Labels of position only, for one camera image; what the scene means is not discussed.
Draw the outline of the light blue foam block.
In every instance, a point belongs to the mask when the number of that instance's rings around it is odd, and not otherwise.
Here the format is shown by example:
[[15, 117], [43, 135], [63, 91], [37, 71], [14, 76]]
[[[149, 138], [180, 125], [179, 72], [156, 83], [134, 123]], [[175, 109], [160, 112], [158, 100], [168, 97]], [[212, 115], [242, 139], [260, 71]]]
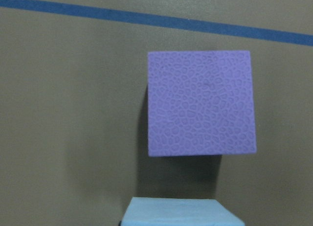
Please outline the light blue foam block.
[[133, 197], [121, 226], [244, 226], [213, 199]]

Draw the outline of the purple foam block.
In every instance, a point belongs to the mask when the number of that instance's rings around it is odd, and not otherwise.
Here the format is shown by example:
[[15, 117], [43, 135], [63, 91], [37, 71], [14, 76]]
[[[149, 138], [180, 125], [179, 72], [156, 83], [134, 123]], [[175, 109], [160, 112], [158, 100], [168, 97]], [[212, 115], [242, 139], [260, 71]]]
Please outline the purple foam block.
[[148, 58], [148, 154], [257, 151], [248, 50], [153, 51]]

